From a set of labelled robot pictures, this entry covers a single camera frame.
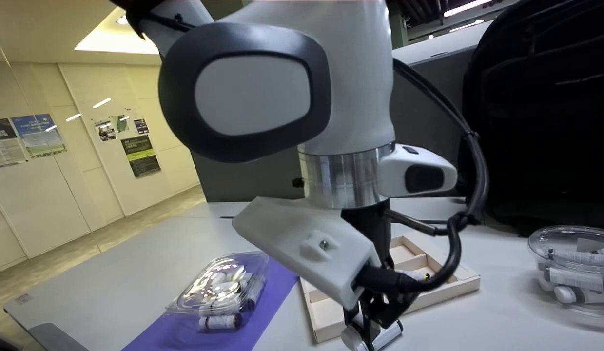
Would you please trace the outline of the shallow cardboard compartment box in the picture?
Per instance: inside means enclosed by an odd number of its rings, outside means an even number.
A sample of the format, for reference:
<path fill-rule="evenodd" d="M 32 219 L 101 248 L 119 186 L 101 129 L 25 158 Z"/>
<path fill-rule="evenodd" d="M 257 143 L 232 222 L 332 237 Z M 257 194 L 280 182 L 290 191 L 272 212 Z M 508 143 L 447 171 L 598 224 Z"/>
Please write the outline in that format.
<path fill-rule="evenodd" d="M 433 275 L 445 262 L 444 250 L 429 238 L 416 233 L 394 237 L 390 255 L 395 268 L 420 274 Z M 346 326 L 342 307 L 304 279 L 300 279 L 305 304 L 309 314 L 315 344 L 340 336 Z M 448 282 L 440 288 L 419 295 L 406 314 L 441 304 L 452 298 L 473 293 L 480 288 L 480 274 L 466 265 L 460 265 Z"/>

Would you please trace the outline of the black backpack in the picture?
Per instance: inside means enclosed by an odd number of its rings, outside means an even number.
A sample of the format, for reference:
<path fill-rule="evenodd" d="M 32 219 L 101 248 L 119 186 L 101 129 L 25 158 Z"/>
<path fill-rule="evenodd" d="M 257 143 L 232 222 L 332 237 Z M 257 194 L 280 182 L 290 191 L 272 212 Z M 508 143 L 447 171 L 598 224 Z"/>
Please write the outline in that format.
<path fill-rule="evenodd" d="M 604 0 L 519 0 L 464 75 L 462 113 L 490 177 L 485 217 L 527 237 L 604 229 Z"/>

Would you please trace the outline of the heap of small white bottles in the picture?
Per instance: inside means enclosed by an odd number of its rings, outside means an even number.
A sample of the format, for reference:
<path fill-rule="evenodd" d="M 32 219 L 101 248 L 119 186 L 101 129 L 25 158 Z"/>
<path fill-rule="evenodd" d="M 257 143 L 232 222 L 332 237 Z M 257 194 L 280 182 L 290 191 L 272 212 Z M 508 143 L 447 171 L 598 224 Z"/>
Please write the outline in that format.
<path fill-rule="evenodd" d="M 200 293 L 198 305 L 201 316 L 230 315 L 255 310 L 260 294 L 261 277 L 253 273 L 225 273 Z"/>

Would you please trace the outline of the clear round plastic container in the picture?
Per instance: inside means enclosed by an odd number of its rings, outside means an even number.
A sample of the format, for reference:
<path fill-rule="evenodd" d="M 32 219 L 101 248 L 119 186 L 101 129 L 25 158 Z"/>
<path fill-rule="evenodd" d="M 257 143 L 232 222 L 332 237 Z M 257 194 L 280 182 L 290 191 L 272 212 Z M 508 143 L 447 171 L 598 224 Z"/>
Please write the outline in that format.
<path fill-rule="evenodd" d="M 538 229 L 527 240 L 536 261 L 535 277 L 541 289 L 560 305 L 573 322 L 604 329 L 604 292 L 547 282 L 545 266 L 574 273 L 604 275 L 603 267 L 591 267 L 572 262 L 547 259 L 549 249 L 589 252 L 604 248 L 604 229 L 579 225 L 553 225 Z"/>

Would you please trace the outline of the purple mat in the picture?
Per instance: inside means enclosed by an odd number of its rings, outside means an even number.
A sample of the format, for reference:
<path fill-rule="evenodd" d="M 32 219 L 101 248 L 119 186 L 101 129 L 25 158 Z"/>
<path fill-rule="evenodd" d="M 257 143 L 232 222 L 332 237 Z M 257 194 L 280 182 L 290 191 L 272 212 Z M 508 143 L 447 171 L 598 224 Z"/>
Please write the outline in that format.
<path fill-rule="evenodd" d="M 195 317 L 162 315 L 121 351 L 252 351 L 298 280 L 271 258 L 257 309 L 241 328 L 201 333 Z"/>

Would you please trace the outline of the row of small wall notices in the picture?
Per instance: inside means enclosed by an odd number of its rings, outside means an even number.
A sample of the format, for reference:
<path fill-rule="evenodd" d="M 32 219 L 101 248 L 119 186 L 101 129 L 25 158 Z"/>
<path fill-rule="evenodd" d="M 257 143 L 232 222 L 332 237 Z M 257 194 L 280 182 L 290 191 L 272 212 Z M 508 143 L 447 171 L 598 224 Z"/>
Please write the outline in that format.
<path fill-rule="evenodd" d="M 148 134 L 149 127 L 144 118 L 132 118 L 126 114 L 108 116 L 93 122 L 99 139 L 103 142 Z"/>

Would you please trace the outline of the ceiling light panel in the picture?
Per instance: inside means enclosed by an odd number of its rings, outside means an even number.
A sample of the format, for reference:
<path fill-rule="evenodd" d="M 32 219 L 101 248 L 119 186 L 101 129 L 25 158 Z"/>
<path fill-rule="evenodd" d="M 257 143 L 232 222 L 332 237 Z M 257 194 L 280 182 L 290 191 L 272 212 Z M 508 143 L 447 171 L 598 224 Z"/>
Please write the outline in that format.
<path fill-rule="evenodd" d="M 157 54 L 148 37 L 141 39 L 128 24 L 126 11 L 115 7 L 75 48 L 97 53 Z"/>

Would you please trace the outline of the pair of wall posters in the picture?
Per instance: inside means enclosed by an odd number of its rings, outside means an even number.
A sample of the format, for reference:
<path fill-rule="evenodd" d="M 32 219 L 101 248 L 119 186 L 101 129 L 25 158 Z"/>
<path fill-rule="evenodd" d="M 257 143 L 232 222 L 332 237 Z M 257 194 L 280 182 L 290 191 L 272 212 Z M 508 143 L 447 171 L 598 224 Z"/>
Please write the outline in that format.
<path fill-rule="evenodd" d="M 0 118 L 0 168 L 66 151 L 50 114 Z"/>

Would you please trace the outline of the clear plastic clamshell container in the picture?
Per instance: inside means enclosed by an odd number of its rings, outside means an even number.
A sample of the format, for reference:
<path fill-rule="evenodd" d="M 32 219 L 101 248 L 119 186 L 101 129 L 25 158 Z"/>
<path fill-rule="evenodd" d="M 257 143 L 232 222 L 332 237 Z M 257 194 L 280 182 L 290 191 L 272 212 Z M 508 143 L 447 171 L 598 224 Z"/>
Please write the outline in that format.
<path fill-rule="evenodd" d="M 262 251 L 215 258 L 166 307 L 201 333 L 235 332 L 257 311 L 268 282 L 268 256 Z"/>

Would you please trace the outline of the dark green wall poster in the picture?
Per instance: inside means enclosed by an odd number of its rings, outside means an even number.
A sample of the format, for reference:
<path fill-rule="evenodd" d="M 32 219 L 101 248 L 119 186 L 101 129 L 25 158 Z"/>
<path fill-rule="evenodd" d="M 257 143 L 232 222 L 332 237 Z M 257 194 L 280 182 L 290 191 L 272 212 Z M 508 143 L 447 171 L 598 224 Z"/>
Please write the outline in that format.
<path fill-rule="evenodd" d="M 126 158 L 136 178 L 145 177 L 161 171 L 159 161 L 148 135 L 122 138 Z"/>

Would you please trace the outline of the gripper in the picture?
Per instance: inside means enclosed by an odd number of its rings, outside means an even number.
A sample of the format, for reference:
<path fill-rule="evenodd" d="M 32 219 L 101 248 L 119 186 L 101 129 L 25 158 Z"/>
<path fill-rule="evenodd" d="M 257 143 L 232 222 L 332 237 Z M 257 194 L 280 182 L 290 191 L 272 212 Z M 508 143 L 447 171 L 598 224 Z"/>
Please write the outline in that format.
<path fill-rule="evenodd" d="M 384 200 L 368 207 L 342 209 L 340 217 L 362 233 L 374 245 L 378 258 L 386 268 L 393 269 L 390 255 L 391 220 L 384 217 L 390 208 L 390 200 Z M 364 290 L 362 312 L 359 305 L 344 311 L 343 342 L 373 342 L 380 329 L 387 329 L 405 310 L 405 294 L 394 296 Z"/>

